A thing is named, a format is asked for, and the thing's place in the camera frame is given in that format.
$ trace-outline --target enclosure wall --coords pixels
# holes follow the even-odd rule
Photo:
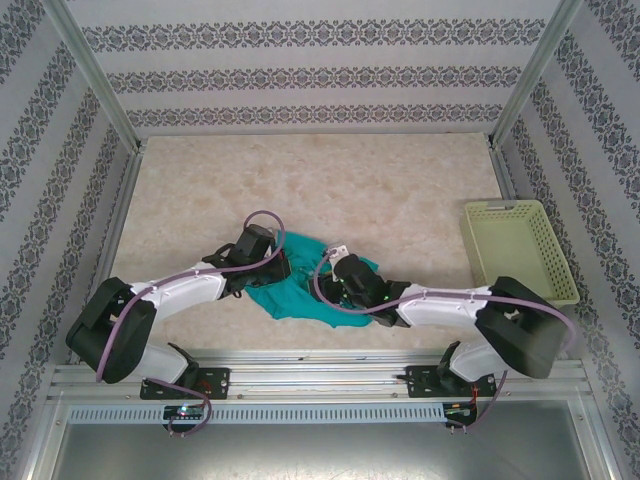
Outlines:
[[[0,2],[0,478],[91,288],[130,152],[37,1]]]
[[[489,132],[557,0],[74,0],[142,137]]]
[[[640,476],[640,15],[584,3],[502,145],[544,203],[582,300],[585,359],[621,467]]]

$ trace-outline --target beige tabletop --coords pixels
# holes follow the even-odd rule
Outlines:
[[[244,218],[268,209],[288,231],[346,243],[385,278],[471,287],[463,205],[499,196],[481,134],[153,137],[112,274],[136,282],[176,273],[237,240]],[[256,223],[276,226],[268,217]],[[441,348],[473,335],[274,320],[247,295],[195,306],[152,331],[183,348],[243,350]]]

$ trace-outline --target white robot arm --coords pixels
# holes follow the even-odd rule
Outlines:
[[[333,308],[370,314],[388,327],[446,325],[482,335],[449,347],[440,372],[450,377],[443,379],[445,384],[448,380],[468,384],[508,369],[546,378],[567,332],[575,337],[573,325],[562,313],[513,278],[500,277],[490,287],[434,289],[384,281],[344,245],[331,247],[325,260],[331,263],[331,272],[320,278],[319,265],[309,288],[316,299]]]
[[[191,372],[195,362],[175,345],[149,343],[151,326],[193,305],[230,294],[237,296],[246,285],[265,285],[286,278],[290,270],[284,254],[255,270],[211,271],[212,266],[255,264],[274,246],[271,232],[249,225],[235,245],[225,245],[180,274],[131,285],[117,277],[110,278],[96,291],[69,331],[67,345],[97,371],[108,350],[102,373],[107,383],[135,375],[190,388],[195,379]],[[345,311],[354,313],[353,307],[364,308],[365,313],[371,313],[376,321],[389,327],[447,325],[482,334],[475,341],[450,346],[443,357],[442,375],[448,377],[442,378],[443,385],[470,384],[510,368],[530,377],[546,378],[567,332],[567,325],[552,315],[494,302],[493,299],[507,296],[513,299],[511,303],[528,302],[555,312],[543,299],[510,278],[500,278],[491,287],[432,289],[409,282],[384,281],[356,255],[349,254],[345,246],[333,249],[328,257],[331,273],[319,279],[319,289],[310,286],[310,292],[319,300],[341,308],[337,304],[346,298],[351,308]],[[112,317],[120,315],[125,304],[140,295],[109,348]],[[389,302],[393,306],[385,307]]]
[[[69,330],[66,343],[107,383],[134,375],[190,388],[197,364],[176,345],[150,343],[152,325],[193,305],[239,296],[247,285],[287,278],[289,262],[275,243],[269,230],[245,225],[235,244],[176,275],[130,285],[109,278]]]

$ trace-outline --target teal towel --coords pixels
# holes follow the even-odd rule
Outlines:
[[[264,287],[247,287],[249,296],[269,314],[279,320],[285,317],[314,318],[332,327],[365,327],[371,323],[366,315],[351,315],[332,309],[316,301],[308,291],[313,271],[322,260],[326,245],[304,235],[287,232],[284,252],[291,264],[291,275],[285,280]],[[373,269],[378,265],[363,258]],[[328,272],[331,265],[327,262],[322,273]]]

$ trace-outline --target green basket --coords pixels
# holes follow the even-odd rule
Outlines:
[[[580,300],[569,264],[537,200],[472,202],[460,221],[477,287],[513,277],[556,307]]]

